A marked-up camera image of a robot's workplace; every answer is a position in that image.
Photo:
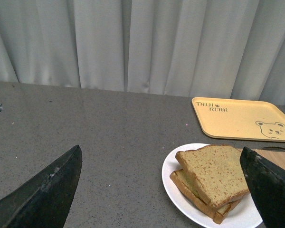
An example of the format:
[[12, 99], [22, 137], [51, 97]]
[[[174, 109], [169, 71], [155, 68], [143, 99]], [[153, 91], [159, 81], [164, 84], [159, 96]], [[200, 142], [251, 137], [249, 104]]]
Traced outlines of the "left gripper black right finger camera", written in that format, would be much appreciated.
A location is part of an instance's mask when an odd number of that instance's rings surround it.
[[264, 225], [285, 228], [285, 170], [248, 147], [239, 160]]

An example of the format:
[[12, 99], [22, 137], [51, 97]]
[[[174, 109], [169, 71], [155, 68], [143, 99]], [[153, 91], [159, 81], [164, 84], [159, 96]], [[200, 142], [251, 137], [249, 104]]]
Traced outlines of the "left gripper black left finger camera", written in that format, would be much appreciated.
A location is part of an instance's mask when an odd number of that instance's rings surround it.
[[74, 146], [0, 200], [0, 228], [62, 228], [82, 169], [82, 151]]

